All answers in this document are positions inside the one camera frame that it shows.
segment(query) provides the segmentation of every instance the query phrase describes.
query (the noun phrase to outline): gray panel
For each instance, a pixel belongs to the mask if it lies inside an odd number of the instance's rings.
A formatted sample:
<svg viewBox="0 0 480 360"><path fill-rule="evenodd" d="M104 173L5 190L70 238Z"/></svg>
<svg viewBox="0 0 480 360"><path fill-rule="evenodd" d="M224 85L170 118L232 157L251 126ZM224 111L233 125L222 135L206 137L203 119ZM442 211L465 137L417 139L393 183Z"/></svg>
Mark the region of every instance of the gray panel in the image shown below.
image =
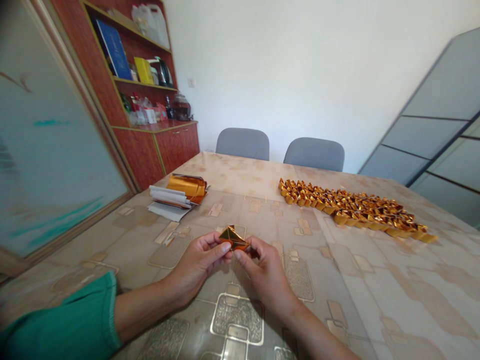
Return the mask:
<svg viewBox="0 0 480 360"><path fill-rule="evenodd" d="M421 157L380 145L360 174L394 179L406 185L427 163Z"/></svg>
<svg viewBox="0 0 480 360"><path fill-rule="evenodd" d="M463 135L480 139L480 118L475 120L475 122L468 127L468 129L463 133Z"/></svg>
<svg viewBox="0 0 480 360"><path fill-rule="evenodd" d="M446 153L428 171L480 192L480 140L458 139Z"/></svg>
<svg viewBox="0 0 480 360"><path fill-rule="evenodd" d="M480 110L480 29L453 39L404 115L471 120Z"/></svg>
<svg viewBox="0 0 480 360"><path fill-rule="evenodd" d="M429 174L422 175L410 189L474 228L479 228L479 194Z"/></svg>
<svg viewBox="0 0 480 360"><path fill-rule="evenodd" d="M432 159L465 124L467 121L402 116L383 143Z"/></svg>

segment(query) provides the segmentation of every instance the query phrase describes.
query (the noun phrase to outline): gray chair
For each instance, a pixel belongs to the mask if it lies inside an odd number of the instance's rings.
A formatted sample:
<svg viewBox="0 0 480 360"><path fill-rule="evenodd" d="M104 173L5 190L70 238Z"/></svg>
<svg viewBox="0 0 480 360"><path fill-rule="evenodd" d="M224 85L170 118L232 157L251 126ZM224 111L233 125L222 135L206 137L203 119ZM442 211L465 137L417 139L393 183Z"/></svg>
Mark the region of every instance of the gray chair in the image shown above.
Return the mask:
<svg viewBox="0 0 480 360"><path fill-rule="evenodd" d="M216 153L268 161L269 137L260 130L229 127L218 135Z"/></svg>
<svg viewBox="0 0 480 360"><path fill-rule="evenodd" d="M290 143L283 163L341 172L344 160L345 150L338 142L299 137Z"/></svg>

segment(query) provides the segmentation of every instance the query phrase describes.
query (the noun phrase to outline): patterned tablecloth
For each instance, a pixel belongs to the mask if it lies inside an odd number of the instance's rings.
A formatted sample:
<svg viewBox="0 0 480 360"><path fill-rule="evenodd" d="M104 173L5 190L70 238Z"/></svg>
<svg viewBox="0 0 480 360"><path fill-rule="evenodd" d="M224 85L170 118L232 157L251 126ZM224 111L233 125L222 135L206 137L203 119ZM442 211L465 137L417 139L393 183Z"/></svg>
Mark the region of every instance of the patterned tablecloth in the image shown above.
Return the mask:
<svg viewBox="0 0 480 360"><path fill-rule="evenodd" d="M474 228L393 180L208 152L175 172L202 176L210 185L202 205L179 226L148 212L147 191L135 196L4 286L2 325L59 304L110 270L125 289L162 279L192 239L235 224L242 236L256 235L278 249L295 294L361 358L478 358L480 234ZM440 239L427 245L337 226L324 212L287 205L280 177L394 198ZM307 357L234 260L207 279L190 306L115 359Z"/></svg>

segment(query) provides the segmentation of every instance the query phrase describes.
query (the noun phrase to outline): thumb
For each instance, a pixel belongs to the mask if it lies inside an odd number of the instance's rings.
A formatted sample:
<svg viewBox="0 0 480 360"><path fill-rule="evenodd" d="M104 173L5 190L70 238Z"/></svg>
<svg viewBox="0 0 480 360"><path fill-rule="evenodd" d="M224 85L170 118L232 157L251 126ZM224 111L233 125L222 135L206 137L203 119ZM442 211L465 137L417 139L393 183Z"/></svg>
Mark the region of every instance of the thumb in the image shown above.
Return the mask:
<svg viewBox="0 0 480 360"><path fill-rule="evenodd" d="M245 272L251 279L258 266L254 263L250 256L245 253L245 251L235 250L233 253L235 254L235 257L240 263L241 267L245 270Z"/></svg>
<svg viewBox="0 0 480 360"><path fill-rule="evenodd" d="M216 262L226 253L228 253L231 247L232 247L232 244L226 241L226 242L222 242L221 244L218 244L213 249L208 250L205 253L205 262L207 263L206 265L210 266L211 264Z"/></svg>

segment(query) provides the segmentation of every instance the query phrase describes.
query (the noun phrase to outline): shelf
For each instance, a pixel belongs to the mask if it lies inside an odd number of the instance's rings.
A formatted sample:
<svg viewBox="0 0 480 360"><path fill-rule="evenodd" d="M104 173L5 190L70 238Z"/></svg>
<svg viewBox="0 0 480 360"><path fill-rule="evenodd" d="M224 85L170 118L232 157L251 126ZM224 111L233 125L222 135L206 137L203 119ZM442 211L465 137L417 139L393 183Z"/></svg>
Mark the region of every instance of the shelf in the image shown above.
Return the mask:
<svg viewBox="0 0 480 360"><path fill-rule="evenodd" d="M123 126L112 126L113 129L122 129L122 130L130 130L130 131L138 131L143 133L162 133L164 131L173 130L177 128L183 128L189 125L197 124L198 121L178 121L175 119L169 119L165 121L159 121L155 124L145 124L145 125L137 125L132 127L123 127Z"/></svg>
<svg viewBox="0 0 480 360"><path fill-rule="evenodd" d="M157 49L161 49L167 53L171 53L171 51L168 50L166 47L163 47L162 45L157 44L155 41L150 40L148 37L144 36L140 31L131 29L123 25L120 21L118 21L116 18L111 16L108 12L100 9L99 7L96 7L95 5L87 1L84 1L83 4L85 5L85 8L89 14L91 13L95 14L97 18L109 24L110 26L113 26L122 34L133 37L144 45L155 46Z"/></svg>
<svg viewBox="0 0 480 360"><path fill-rule="evenodd" d="M144 84L143 82L140 82L140 81L122 79L122 78L119 78L119 77L116 77L116 76L112 76L112 78L113 78L114 81L119 82L119 83L134 84L134 85L145 86L145 87L148 87L148 88L162 89L162 90L168 90L168 91L173 91L173 92L178 91L178 89L173 88L173 87Z"/></svg>

